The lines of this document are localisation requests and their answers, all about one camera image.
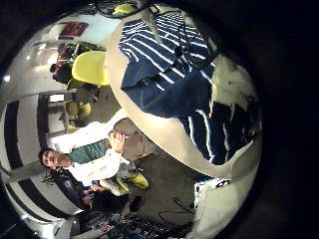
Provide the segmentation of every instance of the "dark hair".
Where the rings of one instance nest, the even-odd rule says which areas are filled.
[[[66,48],[66,44],[65,43],[61,43],[58,46],[58,53],[61,54],[61,51],[64,50]]]
[[[44,163],[43,163],[43,160],[42,160],[43,153],[45,153],[45,151],[55,151],[55,150],[54,150],[53,148],[51,148],[51,147],[45,147],[45,148],[41,149],[41,150],[39,151],[39,153],[38,153],[38,157],[39,157],[39,160],[40,160],[42,166],[44,166],[45,168],[50,168],[50,167],[48,167],[46,164],[44,164]]]
[[[50,67],[50,72],[54,73],[57,70],[57,64],[52,64]]]

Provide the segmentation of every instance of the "pants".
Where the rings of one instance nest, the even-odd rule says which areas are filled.
[[[158,148],[130,119],[118,121],[114,130],[128,136],[124,143],[122,156],[136,160],[144,154],[153,153]]]

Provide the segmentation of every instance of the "floor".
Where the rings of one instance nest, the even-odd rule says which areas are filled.
[[[120,109],[110,87],[100,90],[99,100],[91,104],[89,121],[108,121]],[[200,173],[183,165],[164,151],[151,154],[137,161],[143,175],[149,181],[147,190],[135,188],[133,197],[140,195],[143,199],[138,216],[167,226],[182,225],[192,220],[193,214],[181,209],[173,199],[191,210],[193,203],[193,185]]]

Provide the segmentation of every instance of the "yellow chair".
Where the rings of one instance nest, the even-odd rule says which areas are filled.
[[[91,105],[90,103],[86,103],[84,105],[79,106],[78,116],[80,119],[85,119],[89,117],[91,114]]]
[[[66,102],[66,112],[73,120],[83,120],[91,114],[91,105],[78,105],[75,102]]]
[[[106,52],[90,51],[77,57],[72,67],[74,79],[97,87],[109,85],[104,61]]]
[[[67,128],[66,128],[66,133],[72,133],[72,132],[75,132],[76,130],[80,129],[80,127],[77,127],[77,126],[73,126],[71,125],[70,123],[67,125]]]
[[[114,9],[114,14],[128,14],[128,13],[131,13],[135,10],[135,8],[131,5],[131,4],[128,4],[128,3],[125,3],[125,4],[121,4],[120,6],[116,7]]]
[[[75,102],[66,102],[66,112],[69,116],[76,118],[79,114],[79,106]]]

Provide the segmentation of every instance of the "navy striped shirt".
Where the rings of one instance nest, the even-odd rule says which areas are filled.
[[[129,63],[121,88],[142,111],[179,118],[203,156],[223,164],[228,151],[226,131],[223,123],[207,116],[214,64],[197,70],[175,52],[190,40],[191,56],[203,60],[208,54],[206,43],[195,28],[186,26],[185,31],[181,30],[180,13],[159,16],[156,24],[161,44],[143,20],[128,22],[123,27],[119,48]]]

